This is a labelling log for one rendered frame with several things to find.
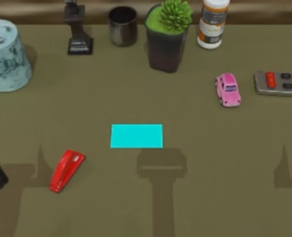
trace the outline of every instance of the olive brown surface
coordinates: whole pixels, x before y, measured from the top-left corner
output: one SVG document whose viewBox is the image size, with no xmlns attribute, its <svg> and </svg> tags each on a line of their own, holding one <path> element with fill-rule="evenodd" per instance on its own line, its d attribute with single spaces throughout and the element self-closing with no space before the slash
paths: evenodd
<svg viewBox="0 0 292 237">
<path fill-rule="evenodd" d="M 143 26 L 128 48 L 85 28 L 92 56 L 67 55 L 68 26 L 18 26 L 34 76 L 0 93 L 0 237 L 291 236 L 292 98 L 257 95 L 253 73 L 292 72 L 292 26 L 227 26 L 214 51 L 191 27 L 175 74 L 148 66 Z M 238 108 L 219 105 L 224 72 Z M 111 150 L 112 123 L 161 123 L 165 149 Z M 87 158 L 55 194 L 66 149 Z"/>
</svg>

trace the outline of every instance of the pink toy car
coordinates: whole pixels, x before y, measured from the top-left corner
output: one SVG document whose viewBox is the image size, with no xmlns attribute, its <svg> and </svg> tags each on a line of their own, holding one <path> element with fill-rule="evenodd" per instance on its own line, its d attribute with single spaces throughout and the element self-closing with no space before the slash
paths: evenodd
<svg viewBox="0 0 292 237">
<path fill-rule="evenodd" d="M 236 78 L 231 73 L 224 73 L 215 79 L 215 87 L 219 102 L 224 107 L 236 107 L 240 105 L 241 96 L 239 94 Z"/>
</svg>

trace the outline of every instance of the pill bottle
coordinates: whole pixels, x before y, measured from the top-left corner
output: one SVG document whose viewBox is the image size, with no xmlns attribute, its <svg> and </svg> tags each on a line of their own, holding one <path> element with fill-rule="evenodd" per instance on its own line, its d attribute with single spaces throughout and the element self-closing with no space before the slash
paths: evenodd
<svg viewBox="0 0 292 237">
<path fill-rule="evenodd" d="M 215 49 L 221 37 L 230 0 L 203 0 L 197 43 L 205 49 Z"/>
</svg>

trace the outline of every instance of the dark gray cup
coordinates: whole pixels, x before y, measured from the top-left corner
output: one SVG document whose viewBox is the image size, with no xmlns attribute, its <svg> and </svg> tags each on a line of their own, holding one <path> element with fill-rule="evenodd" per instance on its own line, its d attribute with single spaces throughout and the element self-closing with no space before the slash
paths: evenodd
<svg viewBox="0 0 292 237">
<path fill-rule="evenodd" d="M 116 6 L 108 13 L 109 38 L 120 47 L 137 41 L 137 12 L 130 6 Z"/>
</svg>

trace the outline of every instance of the turquoise card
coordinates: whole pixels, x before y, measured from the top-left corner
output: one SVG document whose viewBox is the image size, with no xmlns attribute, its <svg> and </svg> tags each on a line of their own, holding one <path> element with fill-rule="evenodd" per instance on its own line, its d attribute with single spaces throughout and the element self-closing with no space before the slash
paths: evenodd
<svg viewBox="0 0 292 237">
<path fill-rule="evenodd" d="M 112 124 L 111 148 L 163 148 L 161 124 Z"/>
</svg>

